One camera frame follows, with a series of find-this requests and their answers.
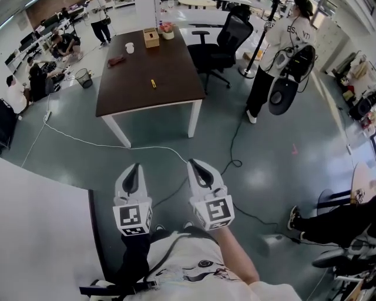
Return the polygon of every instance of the white cup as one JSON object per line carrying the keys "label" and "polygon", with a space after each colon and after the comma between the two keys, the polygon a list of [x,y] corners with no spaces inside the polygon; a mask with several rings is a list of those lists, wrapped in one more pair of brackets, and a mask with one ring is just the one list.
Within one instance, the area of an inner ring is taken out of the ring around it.
{"label": "white cup", "polygon": [[125,49],[129,54],[132,54],[135,51],[135,45],[133,43],[127,43],[125,44]]}

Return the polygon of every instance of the black office chair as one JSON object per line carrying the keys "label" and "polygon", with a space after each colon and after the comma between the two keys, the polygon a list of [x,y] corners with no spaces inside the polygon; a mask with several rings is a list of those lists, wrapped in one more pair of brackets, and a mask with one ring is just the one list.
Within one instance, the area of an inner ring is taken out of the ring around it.
{"label": "black office chair", "polygon": [[243,9],[236,6],[231,10],[223,29],[218,35],[218,45],[205,43],[205,35],[209,34],[207,31],[192,32],[193,35],[200,35],[201,44],[189,45],[188,50],[197,72],[206,73],[205,93],[207,93],[210,75],[226,82],[227,87],[231,88],[230,82],[215,73],[214,70],[223,72],[223,69],[231,68],[236,63],[237,49],[253,32],[253,26],[248,22],[249,15]]}
{"label": "black office chair", "polygon": [[30,55],[32,53],[33,53],[32,55],[33,58],[35,58],[38,54],[42,54],[42,51],[39,49],[39,44],[36,44],[32,48],[30,48],[26,54]]}

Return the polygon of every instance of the white shirt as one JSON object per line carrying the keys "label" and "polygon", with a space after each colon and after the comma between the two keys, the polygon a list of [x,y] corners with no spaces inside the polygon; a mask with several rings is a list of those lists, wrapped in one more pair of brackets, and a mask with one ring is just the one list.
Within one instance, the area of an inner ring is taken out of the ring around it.
{"label": "white shirt", "polygon": [[33,64],[30,66],[28,63],[26,64],[26,74],[30,75],[30,69],[34,66],[34,64],[40,64],[41,61],[37,61],[36,59],[33,61]]}
{"label": "white shirt", "polygon": [[315,31],[307,18],[282,18],[276,22],[273,28],[267,31],[265,39],[269,46],[260,62],[260,68],[275,77],[280,74],[280,71],[275,68],[275,64],[272,67],[271,64],[278,51],[286,47],[292,47],[291,40],[294,46],[303,43],[314,45]]}
{"label": "white shirt", "polygon": [[[150,270],[178,236],[173,233],[152,243],[147,257]],[[181,238],[164,264],[148,277],[152,280],[159,283],[159,289],[127,296],[124,301],[301,301],[290,285],[247,285],[225,267],[219,246],[203,238]]]}
{"label": "white shirt", "polygon": [[6,91],[8,96],[6,102],[12,107],[15,114],[21,113],[28,103],[24,95],[24,89],[23,86],[16,83],[15,85],[10,86]]}
{"label": "white shirt", "polygon": [[106,6],[105,0],[92,0],[89,2],[86,11],[89,14],[90,23],[97,23],[106,19],[106,14],[104,11],[97,12],[96,14],[93,13],[93,9]]}

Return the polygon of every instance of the sneaker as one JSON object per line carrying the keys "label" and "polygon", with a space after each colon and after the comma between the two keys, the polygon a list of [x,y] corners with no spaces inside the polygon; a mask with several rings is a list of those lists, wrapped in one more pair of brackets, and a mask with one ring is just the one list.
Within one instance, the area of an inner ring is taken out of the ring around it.
{"label": "sneaker", "polygon": [[102,43],[100,43],[100,45],[99,45],[99,49],[102,49],[104,46],[106,46],[107,45],[107,42],[102,42]]}
{"label": "sneaker", "polygon": [[249,110],[246,111],[247,112],[247,116],[248,116],[248,119],[249,119],[249,122],[252,123],[252,124],[255,124],[256,121],[257,121],[257,118],[256,117],[253,117],[250,113]]}
{"label": "sneaker", "polygon": [[290,219],[287,222],[287,229],[288,230],[293,230],[295,228],[294,226],[294,221],[296,218],[300,218],[300,213],[299,213],[299,208],[298,206],[294,206],[290,212]]}
{"label": "sneaker", "polygon": [[188,220],[188,221],[184,224],[183,229],[186,229],[186,228],[188,228],[188,227],[192,227],[192,226],[194,226],[194,223],[191,222],[190,220]]}
{"label": "sneaker", "polygon": [[160,230],[166,230],[166,228],[163,227],[162,225],[156,225],[155,228],[154,228],[154,232],[157,232],[157,231],[160,231]]}

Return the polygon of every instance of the white table leg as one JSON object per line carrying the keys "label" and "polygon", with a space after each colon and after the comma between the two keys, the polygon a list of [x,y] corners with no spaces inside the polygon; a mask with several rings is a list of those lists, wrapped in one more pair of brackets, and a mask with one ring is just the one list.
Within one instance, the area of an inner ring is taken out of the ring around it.
{"label": "white table leg", "polygon": [[192,138],[194,136],[194,130],[196,129],[197,120],[199,118],[201,103],[202,103],[201,99],[193,102],[192,111],[191,111],[190,120],[189,120],[189,128],[188,128],[189,138]]}
{"label": "white table leg", "polygon": [[124,135],[116,121],[113,119],[111,115],[102,116],[102,119],[106,122],[107,126],[112,130],[112,132],[116,135],[117,138],[124,144],[126,148],[131,148],[131,144],[128,138]]}
{"label": "white table leg", "polygon": [[39,45],[39,47],[41,48],[42,53],[43,53],[44,55],[46,55],[47,52],[46,52],[45,49],[43,48],[43,43],[44,43],[44,41],[40,41],[40,42],[38,42],[38,45]]}

